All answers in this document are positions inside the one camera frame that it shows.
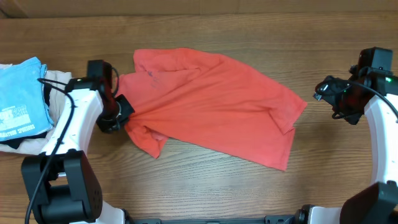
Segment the red t-shirt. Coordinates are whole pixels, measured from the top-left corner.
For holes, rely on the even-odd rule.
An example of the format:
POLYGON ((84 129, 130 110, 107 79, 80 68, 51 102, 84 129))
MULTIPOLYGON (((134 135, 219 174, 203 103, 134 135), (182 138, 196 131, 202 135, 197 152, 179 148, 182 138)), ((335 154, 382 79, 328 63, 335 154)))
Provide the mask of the red t-shirt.
POLYGON ((193 49, 140 49, 119 93, 134 108, 126 131, 159 157, 169 138, 286 170, 307 103, 256 69, 193 49))

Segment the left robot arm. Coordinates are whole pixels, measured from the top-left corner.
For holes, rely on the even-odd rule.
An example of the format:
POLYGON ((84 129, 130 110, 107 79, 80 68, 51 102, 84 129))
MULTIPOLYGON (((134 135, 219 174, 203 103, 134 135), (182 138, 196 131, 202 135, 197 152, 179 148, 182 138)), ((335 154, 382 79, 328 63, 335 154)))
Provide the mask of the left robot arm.
POLYGON ((133 108, 115 97, 106 78, 73 78, 61 92, 64 111, 51 139, 37 156, 25 157, 21 172, 29 196, 25 223, 132 223, 125 209, 103 200, 86 151, 95 125, 119 130, 133 108))

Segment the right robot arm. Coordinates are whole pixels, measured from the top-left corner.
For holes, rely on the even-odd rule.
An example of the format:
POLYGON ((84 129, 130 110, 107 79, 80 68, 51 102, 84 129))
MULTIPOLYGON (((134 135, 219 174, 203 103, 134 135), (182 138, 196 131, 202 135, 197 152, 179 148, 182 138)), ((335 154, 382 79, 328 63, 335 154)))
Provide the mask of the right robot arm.
POLYGON ((397 77, 366 75, 354 80, 326 77, 314 97, 331 104, 334 119, 365 116, 371 133, 373 169, 368 188, 342 207, 313 206, 297 223, 397 224, 397 77))

